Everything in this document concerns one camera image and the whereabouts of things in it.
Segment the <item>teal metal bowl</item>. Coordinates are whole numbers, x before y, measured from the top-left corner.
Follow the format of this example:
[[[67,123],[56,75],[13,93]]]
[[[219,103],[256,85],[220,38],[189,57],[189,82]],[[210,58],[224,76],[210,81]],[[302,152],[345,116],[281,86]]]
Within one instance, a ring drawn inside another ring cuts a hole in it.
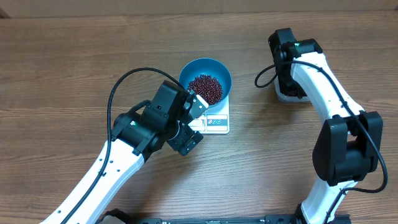
[[[179,82],[188,90],[188,83],[195,77],[205,74],[215,77],[223,88],[223,96],[220,104],[230,93],[232,87],[232,77],[229,70],[219,61],[212,58],[199,58],[188,63],[181,71]]]

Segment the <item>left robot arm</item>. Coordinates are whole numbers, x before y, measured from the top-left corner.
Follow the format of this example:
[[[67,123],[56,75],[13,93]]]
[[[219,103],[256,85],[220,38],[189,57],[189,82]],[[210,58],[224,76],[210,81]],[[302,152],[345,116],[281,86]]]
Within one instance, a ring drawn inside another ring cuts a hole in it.
[[[120,114],[98,158],[44,223],[96,223],[125,182],[164,144],[186,156],[203,136],[189,123],[208,109],[194,91],[164,81],[153,100]]]

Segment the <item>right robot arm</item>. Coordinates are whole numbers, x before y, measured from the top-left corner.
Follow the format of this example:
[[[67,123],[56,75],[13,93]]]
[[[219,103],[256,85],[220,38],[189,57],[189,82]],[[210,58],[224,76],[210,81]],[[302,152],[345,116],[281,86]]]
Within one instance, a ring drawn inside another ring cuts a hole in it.
[[[291,29],[268,38],[280,101],[309,101],[322,123],[312,152],[317,174],[308,197],[297,207],[292,223],[348,223],[335,212],[349,191],[356,190],[378,166],[383,121],[357,104],[330,70],[315,39],[297,40]]]

